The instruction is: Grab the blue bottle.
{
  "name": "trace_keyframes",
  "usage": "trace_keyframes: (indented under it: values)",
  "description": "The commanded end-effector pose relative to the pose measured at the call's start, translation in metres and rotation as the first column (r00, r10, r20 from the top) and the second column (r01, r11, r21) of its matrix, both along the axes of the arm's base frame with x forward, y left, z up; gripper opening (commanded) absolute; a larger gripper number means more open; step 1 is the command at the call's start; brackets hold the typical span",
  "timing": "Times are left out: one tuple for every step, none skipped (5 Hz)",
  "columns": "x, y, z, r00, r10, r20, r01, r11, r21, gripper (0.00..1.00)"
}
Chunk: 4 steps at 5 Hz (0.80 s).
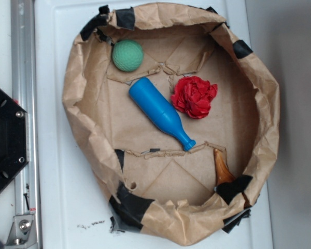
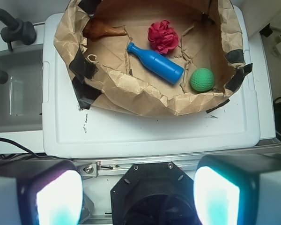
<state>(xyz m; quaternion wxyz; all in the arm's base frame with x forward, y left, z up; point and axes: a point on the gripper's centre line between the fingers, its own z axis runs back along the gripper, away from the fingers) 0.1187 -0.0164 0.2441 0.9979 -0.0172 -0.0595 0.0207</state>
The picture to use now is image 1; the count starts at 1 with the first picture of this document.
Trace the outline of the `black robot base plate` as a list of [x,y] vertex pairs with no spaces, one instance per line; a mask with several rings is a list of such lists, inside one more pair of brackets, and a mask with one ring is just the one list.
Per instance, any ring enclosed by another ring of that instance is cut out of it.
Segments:
[[28,163],[27,112],[0,89],[0,194]]

